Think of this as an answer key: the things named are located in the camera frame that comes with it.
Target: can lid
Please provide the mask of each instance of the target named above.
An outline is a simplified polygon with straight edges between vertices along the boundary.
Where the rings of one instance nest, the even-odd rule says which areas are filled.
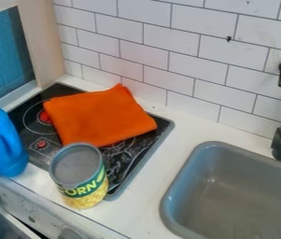
[[[89,144],[72,144],[59,150],[52,158],[49,173],[56,183],[74,189],[92,179],[102,164],[98,148]]]

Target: gray sink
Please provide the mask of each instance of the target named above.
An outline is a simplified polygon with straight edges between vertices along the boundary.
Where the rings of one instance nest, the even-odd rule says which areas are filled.
[[[166,191],[160,213],[182,238],[281,239],[281,162],[203,143]]]

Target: countertop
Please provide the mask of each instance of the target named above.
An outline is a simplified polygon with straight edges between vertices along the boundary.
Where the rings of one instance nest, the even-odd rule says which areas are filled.
[[[59,81],[85,91],[106,89],[68,75],[61,77]],[[41,90],[33,82],[28,83],[1,99],[0,106],[9,111],[39,91]],[[195,147],[206,141],[222,141],[272,157],[271,140],[267,138],[200,119],[163,105],[152,104],[143,99],[136,98],[136,100],[147,112],[172,120],[176,126],[116,201],[103,201],[87,210],[71,209],[63,203],[49,174],[32,164],[28,165],[21,176],[11,180],[49,201],[106,225],[128,237],[172,239],[179,237],[169,232],[163,225],[159,214],[159,204],[163,194]]]

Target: corn can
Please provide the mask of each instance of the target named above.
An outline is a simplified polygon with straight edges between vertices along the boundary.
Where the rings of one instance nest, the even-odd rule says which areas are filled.
[[[52,158],[49,173],[66,204],[85,209],[100,203],[108,190],[102,154],[88,144],[62,148]]]

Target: orange cloth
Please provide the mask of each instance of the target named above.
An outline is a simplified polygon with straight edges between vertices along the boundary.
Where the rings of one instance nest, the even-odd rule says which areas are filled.
[[[52,98],[44,107],[64,146],[86,142],[103,147],[157,129],[121,84],[108,91]]]

